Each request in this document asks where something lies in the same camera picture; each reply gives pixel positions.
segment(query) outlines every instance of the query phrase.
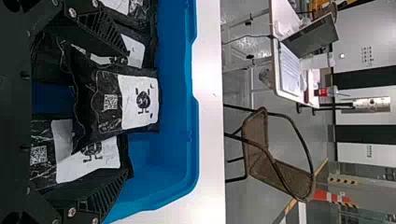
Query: white table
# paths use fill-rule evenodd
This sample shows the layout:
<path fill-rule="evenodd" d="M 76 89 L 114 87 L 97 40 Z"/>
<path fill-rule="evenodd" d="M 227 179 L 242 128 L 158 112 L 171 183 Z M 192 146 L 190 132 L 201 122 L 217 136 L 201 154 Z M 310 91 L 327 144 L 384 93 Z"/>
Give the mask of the white table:
<path fill-rule="evenodd" d="M 197 0 L 192 83 L 200 105 L 200 177 L 192 193 L 117 223 L 225 224 L 225 179 L 219 0 Z"/>
<path fill-rule="evenodd" d="M 270 17 L 270 35 L 274 35 L 280 40 L 284 37 L 278 34 L 276 31 L 276 24 L 281 24 L 283 26 L 287 26 L 291 28 L 292 26 L 298 26 L 300 19 L 297 14 L 294 12 L 288 0 L 269 0 L 269 8 L 258 11 L 256 13 L 250 13 L 249 15 L 243 16 L 234 21 L 228 22 L 227 24 L 223 24 L 221 26 L 221 31 L 223 32 L 223 42 L 227 42 L 230 39 L 230 32 L 236 26 L 243 25 L 245 22 L 253 22 L 254 18 L 263 16 L 265 14 L 269 14 Z M 280 76 L 281 72 L 279 69 L 279 51 L 277 46 L 277 40 L 271 40 L 271 51 L 272 54 L 269 57 L 261 58 L 261 59 L 253 59 L 253 60 L 245 60 L 241 63 L 231 63 L 230 55 L 234 53 L 231 45 L 225 47 L 225 66 L 223 67 L 223 73 L 242 70 L 242 69 L 251 69 L 254 66 L 267 65 L 268 63 L 272 66 L 272 72 L 270 75 L 270 80 L 274 83 L 274 93 L 279 97 L 286 98 L 288 100 L 292 100 L 294 102 L 300 103 L 302 105 L 309 105 L 315 108 L 319 108 L 319 99 L 314 95 L 314 84 L 316 81 L 320 80 L 320 73 L 318 69 L 310 69 L 307 75 L 307 86 L 309 89 L 309 102 L 306 103 L 304 101 L 304 95 L 296 96 L 288 93 L 287 91 L 283 91 L 280 84 Z"/>

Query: chair leg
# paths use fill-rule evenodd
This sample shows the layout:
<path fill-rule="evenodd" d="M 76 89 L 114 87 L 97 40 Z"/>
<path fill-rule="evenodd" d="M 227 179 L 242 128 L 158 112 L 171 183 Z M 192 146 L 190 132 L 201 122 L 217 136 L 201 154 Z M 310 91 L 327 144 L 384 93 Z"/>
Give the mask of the chair leg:
<path fill-rule="evenodd" d="M 243 160 L 244 158 L 245 158 L 245 157 L 238 157 L 238 158 L 229 160 L 229 161 L 227 161 L 227 162 L 228 162 L 228 163 L 232 163 L 232 162 L 235 162 L 235 161 L 241 161 L 241 160 Z"/>
<path fill-rule="evenodd" d="M 244 175 L 242 175 L 240 177 L 236 177 L 236 178 L 232 178 L 232 179 L 226 179 L 225 183 L 228 184 L 228 183 L 238 182 L 238 181 L 241 181 L 241 180 L 246 180 L 247 178 L 248 178 L 248 175 L 244 174 Z"/>
<path fill-rule="evenodd" d="M 224 107 L 227 108 L 231 108 L 231 109 L 237 109 L 237 110 L 243 110 L 243 111 L 247 111 L 247 112 L 255 112 L 255 109 L 250 109 L 247 107 L 242 107 L 242 106 L 237 106 L 237 105 L 227 105 L 227 104 L 223 104 Z"/>
<path fill-rule="evenodd" d="M 232 138 L 232 139 L 236 138 L 235 140 L 237 140 L 237 138 L 238 138 L 238 136 L 234 136 L 234 134 L 230 134 L 230 133 L 224 133 L 224 136 Z M 241 181 L 241 180 L 245 180 L 245 179 L 248 178 L 248 171 L 246 169 L 246 161 L 244 160 L 244 158 L 245 158 L 245 152 L 244 152 L 244 156 L 243 157 L 236 158 L 236 159 L 228 161 L 228 162 L 243 161 L 244 162 L 244 175 L 238 176 L 238 177 L 235 177 L 235 178 L 231 178 L 231 179 L 226 179 L 225 180 L 226 184 L 227 183 L 233 183 L 233 182 Z"/>

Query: black bag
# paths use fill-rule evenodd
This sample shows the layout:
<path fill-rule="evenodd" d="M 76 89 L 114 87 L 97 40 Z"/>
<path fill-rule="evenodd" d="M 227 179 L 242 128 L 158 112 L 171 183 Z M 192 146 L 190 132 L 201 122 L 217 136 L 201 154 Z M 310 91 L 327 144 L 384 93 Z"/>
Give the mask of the black bag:
<path fill-rule="evenodd" d="M 101 66 L 72 49 L 77 150 L 125 132 L 158 132 L 161 90 L 156 69 Z"/>
<path fill-rule="evenodd" d="M 71 116 L 35 115 L 31 121 L 32 145 L 30 157 L 30 180 L 35 183 L 36 189 L 46 189 L 58 185 L 57 164 L 71 157 L 73 151 Z M 84 147 L 81 151 L 89 157 L 102 157 L 100 150 L 94 152 L 90 148 L 99 148 L 101 143 Z M 117 136 L 117 148 L 120 156 L 120 168 L 128 169 L 128 177 L 134 176 L 134 170 L 129 157 L 129 144 L 126 134 Z"/>

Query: white panel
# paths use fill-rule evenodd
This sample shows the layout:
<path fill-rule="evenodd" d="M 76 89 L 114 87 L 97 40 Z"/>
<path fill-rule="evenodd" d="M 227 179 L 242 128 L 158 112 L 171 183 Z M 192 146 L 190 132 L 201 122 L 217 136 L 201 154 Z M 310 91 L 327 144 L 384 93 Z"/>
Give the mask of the white panel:
<path fill-rule="evenodd" d="M 390 113 L 374 114 L 341 114 L 336 111 L 337 124 L 396 124 L 396 86 L 363 88 L 356 90 L 340 91 L 350 97 L 340 96 L 336 99 L 337 103 L 342 99 L 390 96 Z"/>
<path fill-rule="evenodd" d="M 338 13 L 339 40 L 333 44 L 334 73 L 396 64 L 396 1 L 376 0 Z M 372 47 L 375 59 L 363 63 L 362 48 Z"/>
<path fill-rule="evenodd" d="M 338 161 L 396 167 L 396 146 L 337 143 Z"/>

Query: blue bin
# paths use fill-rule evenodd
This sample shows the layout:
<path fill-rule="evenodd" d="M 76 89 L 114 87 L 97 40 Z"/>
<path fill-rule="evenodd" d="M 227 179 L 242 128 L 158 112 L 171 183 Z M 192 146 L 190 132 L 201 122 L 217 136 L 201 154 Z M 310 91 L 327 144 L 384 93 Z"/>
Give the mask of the blue bin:
<path fill-rule="evenodd" d="M 198 102 L 191 78 L 195 0 L 159 0 L 158 36 L 161 131 L 129 135 L 134 178 L 124 185 L 105 223 L 171 203 L 190 193 L 198 180 Z"/>

